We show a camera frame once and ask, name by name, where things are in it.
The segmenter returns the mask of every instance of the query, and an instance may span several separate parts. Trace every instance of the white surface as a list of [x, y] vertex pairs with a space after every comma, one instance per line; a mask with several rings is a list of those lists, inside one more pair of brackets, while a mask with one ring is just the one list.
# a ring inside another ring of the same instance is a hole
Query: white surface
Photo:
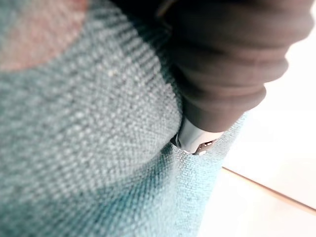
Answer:
[[205, 210], [198, 237], [315, 237], [305, 212], [226, 171]]
[[224, 167], [316, 208], [316, 29], [287, 59], [288, 72], [267, 85]]

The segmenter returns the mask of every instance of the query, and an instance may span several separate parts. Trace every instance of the textured fabric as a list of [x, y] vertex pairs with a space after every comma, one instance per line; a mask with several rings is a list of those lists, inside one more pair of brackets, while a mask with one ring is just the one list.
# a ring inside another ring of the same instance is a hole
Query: textured fabric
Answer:
[[[0, 2], [5, 32], [20, 5]], [[241, 121], [202, 157], [169, 143], [181, 100], [166, 40], [94, 0], [62, 55], [0, 73], [1, 237], [197, 235]]]

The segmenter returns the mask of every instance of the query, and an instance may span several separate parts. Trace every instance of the teal knit fabric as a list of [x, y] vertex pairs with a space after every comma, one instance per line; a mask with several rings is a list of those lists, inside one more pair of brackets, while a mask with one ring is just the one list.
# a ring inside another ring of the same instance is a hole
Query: teal knit fabric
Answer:
[[[17, 2], [0, 1], [0, 32]], [[242, 120], [201, 157], [169, 143], [181, 99], [166, 40], [93, 0], [62, 55], [0, 73], [0, 237], [197, 235]]]

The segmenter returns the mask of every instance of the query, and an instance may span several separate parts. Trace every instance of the white floor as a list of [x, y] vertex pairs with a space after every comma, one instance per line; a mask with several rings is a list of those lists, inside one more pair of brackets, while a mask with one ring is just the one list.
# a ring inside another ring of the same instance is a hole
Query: white floor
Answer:
[[[267, 84], [224, 167], [316, 209], [316, 29], [287, 59], [288, 72]], [[201, 226], [199, 237], [208, 236], [316, 237], [316, 211], [225, 171]]]

